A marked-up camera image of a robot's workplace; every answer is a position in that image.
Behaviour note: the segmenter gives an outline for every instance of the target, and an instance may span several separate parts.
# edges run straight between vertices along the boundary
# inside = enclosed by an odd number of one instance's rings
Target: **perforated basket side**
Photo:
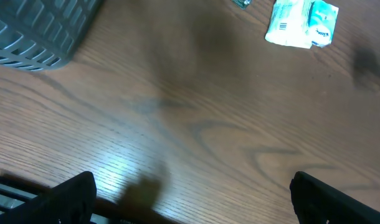
[[[0,65],[56,69],[72,58],[101,0],[0,0]]]

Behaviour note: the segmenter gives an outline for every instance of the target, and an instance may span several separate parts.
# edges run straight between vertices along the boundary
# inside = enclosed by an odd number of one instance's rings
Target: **plastic bin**
[[[102,0],[0,0],[0,65],[26,71],[66,65]]]

